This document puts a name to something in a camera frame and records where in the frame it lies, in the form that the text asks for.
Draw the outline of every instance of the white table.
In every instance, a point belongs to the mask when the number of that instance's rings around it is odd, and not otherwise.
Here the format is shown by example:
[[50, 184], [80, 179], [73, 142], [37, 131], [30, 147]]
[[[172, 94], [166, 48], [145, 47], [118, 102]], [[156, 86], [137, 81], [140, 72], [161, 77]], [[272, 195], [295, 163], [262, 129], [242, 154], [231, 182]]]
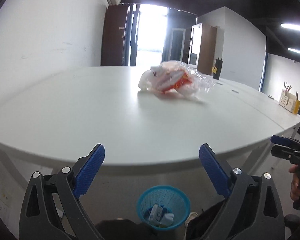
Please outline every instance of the white table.
[[220, 158], [249, 150], [262, 157], [269, 138], [300, 123], [278, 108], [273, 121], [237, 83], [216, 85], [198, 101], [176, 93], [142, 92], [141, 67], [86, 67], [55, 75], [0, 107], [0, 148], [21, 160], [59, 169], [104, 145], [104, 174], [151, 174], [199, 167], [199, 147], [208, 143]]

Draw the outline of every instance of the human hand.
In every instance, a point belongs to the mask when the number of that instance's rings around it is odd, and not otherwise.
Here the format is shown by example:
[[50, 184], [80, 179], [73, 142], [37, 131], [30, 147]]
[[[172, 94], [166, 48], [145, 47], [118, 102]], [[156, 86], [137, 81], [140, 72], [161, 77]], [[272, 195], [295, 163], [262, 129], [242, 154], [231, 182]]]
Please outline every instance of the human hand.
[[295, 173], [297, 171], [298, 165], [293, 165], [289, 168], [289, 172], [293, 173], [292, 182], [291, 182], [291, 191], [290, 191], [290, 198], [292, 200], [298, 200], [300, 197], [300, 188], [298, 188], [300, 180]]

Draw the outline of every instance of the white wall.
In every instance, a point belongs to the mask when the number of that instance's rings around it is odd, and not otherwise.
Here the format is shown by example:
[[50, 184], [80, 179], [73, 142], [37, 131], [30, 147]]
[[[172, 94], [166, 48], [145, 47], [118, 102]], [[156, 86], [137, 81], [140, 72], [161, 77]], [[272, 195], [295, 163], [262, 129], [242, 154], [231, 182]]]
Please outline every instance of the white wall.
[[7, 0], [0, 9], [0, 104], [38, 81], [99, 66], [106, 0]]
[[197, 18], [197, 24], [203, 23], [217, 28], [216, 48], [214, 58], [222, 59], [223, 42], [225, 36], [225, 7], [211, 11]]
[[290, 93], [295, 94], [298, 91], [300, 100], [300, 63], [269, 54], [261, 91], [279, 101], [284, 82], [292, 85]]
[[223, 35], [217, 33], [215, 52], [215, 58], [221, 55], [223, 60], [220, 77], [258, 90], [266, 55], [266, 36], [227, 7], [198, 17], [199, 22], [224, 30]]

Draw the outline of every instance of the blue gripper pad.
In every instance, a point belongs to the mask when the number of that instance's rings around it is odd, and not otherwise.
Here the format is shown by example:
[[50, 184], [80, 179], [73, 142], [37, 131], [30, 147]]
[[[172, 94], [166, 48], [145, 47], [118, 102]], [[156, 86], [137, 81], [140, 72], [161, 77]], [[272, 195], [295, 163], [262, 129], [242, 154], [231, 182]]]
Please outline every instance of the blue gripper pad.
[[279, 144], [286, 147], [289, 147], [291, 145], [291, 141], [288, 138], [284, 138], [277, 135], [271, 136], [270, 141], [274, 144]]
[[199, 158], [217, 193], [228, 198], [231, 194], [228, 186], [229, 177], [215, 159], [214, 152], [207, 144], [201, 145]]
[[101, 164], [105, 159], [105, 148], [100, 144], [89, 160], [86, 161], [83, 168], [75, 177], [75, 187], [73, 195], [78, 199], [80, 196], [87, 193], [94, 177], [96, 176]]

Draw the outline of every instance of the gray floor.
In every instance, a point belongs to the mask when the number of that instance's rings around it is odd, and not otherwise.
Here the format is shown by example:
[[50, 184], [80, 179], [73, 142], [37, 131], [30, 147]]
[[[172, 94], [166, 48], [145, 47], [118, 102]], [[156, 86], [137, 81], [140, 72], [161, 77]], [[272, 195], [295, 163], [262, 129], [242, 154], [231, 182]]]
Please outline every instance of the gray floor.
[[[288, 172], [291, 164], [289, 161], [280, 160], [273, 169], [267, 165], [270, 159], [258, 170], [259, 173], [269, 172], [276, 184], [284, 215], [293, 213], [300, 215], [292, 207], [290, 199], [290, 184], [292, 174]], [[172, 185], [184, 191], [191, 201], [191, 210], [200, 213], [222, 198], [217, 195], [203, 168], [189, 171], [158, 174], [151, 176], [101, 176], [97, 175], [87, 194], [80, 198], [80, 201], [94, 224], [102, 220], [112, 220], [116, 218], [130, 219], [136, 223], [140, 220], [136, 214], [136, 203], [139, 196], [148, 188], [155, 185]], [[66, 231], [70, 232], [70, 226], [64, 219], [63, 224]], [[162, 235], [162, 239], [183, 239], [184, 228], [180, 227], [176, 232], [169, 235]]]

